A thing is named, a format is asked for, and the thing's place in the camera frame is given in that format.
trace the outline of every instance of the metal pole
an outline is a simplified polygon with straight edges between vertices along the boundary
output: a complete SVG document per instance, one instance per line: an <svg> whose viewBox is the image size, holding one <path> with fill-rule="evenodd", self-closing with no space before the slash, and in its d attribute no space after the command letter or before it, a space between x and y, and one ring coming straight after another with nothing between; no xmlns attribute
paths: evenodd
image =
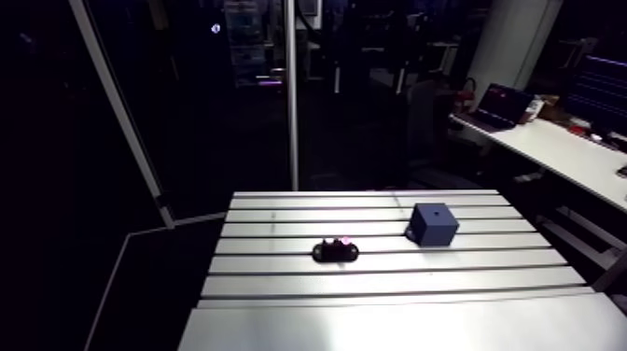
<svg viewBox="0 0 627 351"><path fill-rule="evenodd" d="M299 125L296 105L296 23L294 1L284 0L286 32L287 123L292 191L299 190Z"/></svg>
<svg viewBox="0 0 627 351"><path fill-rule="evenodd" d="M111 107L113 107L113 112L118 119L119 126L124 133L126 141L129 143L129 147L131 147L132 155L134 156L135 161L139 166L139 170L141 171L146 185L150 190L150 194L152 195L152 198L153 200L155 200L156 204L157 198L161 196L159 183L157 183L157 178L150 168L148 158L144 153L144 149L142 148L139 138L132 126L131 118L126 111L126 108L124 108L122 98L119 95L118 88L116 87L116 83L113 80L111 71L109 71L109 67L106 64L105 56L103 55L103 51L101 50L100 44L98 43L96 33L91 25L90 16L87 13L85 4L83 3L83 0L69 0L69 2L70 7L72 8L72 12L74 12L74 17L77 19L78 29L83 35L83 39L85 40L87 50L90 52L93 65L98 72L98 77L103 83L104 92L106 92L109 103L111 103ZM168 207L158 205L158 209L165 226L168 229L173 229L174 221Z"/></svg>

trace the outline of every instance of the glass panel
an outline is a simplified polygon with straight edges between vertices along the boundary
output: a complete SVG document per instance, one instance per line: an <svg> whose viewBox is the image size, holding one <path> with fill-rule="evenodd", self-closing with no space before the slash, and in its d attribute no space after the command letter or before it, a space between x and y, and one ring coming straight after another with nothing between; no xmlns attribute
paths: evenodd
<svg viewBox="0 0 627 351"><path fill-rule="evenodd" d="M86 0L177 218L289 190L280 1Z"/></svg>
<svg viewBox="0 0 627 351"><path fill-rule="evenodd" d="M440 147L425 140L446 138L490 3L299 0L301 187L431 188L411 184L411 172L436 162ZM431 103L416 104L416 85ZM443 126L411 118L420 108Z"/></svg>

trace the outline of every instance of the blue box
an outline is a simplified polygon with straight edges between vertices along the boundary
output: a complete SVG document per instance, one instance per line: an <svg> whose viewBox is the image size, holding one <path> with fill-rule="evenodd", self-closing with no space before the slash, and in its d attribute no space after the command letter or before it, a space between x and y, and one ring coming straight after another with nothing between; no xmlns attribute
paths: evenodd
<svg viewBox="0 0 627 351"><path fill-rule="evenodd" d="M449 246L457 228L446 204L415 204L405 234L419 246Z"/></svg>

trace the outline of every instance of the monitor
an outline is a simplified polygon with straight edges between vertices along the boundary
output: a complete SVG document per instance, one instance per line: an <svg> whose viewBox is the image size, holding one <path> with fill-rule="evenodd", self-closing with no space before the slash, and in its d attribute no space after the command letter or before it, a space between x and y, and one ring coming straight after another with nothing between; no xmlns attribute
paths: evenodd
<svg viewBox="0 0 627 351"><path fill-rule="evenodd" d="M564 110L594 128L627 135L627 63L585 57L573 76Z"/></svg>
<svg viewBox="0 0 627 351"><path fill-rule="evenodd" d="M518 123L533 98L533 95L524 91L492 83L481 98L478 110L481 113Z"/></svg>

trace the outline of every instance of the wall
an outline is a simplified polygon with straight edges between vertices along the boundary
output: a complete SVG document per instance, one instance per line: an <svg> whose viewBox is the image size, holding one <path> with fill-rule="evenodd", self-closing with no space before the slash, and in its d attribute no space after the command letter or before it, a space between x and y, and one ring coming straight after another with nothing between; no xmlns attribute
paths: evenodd
<svg viewBox="0 0 627 351"><path fill-rule="evenodd" d="M494 0L468 72L475 104L490 83L523 90L544 48L562 0Z"/></svg>

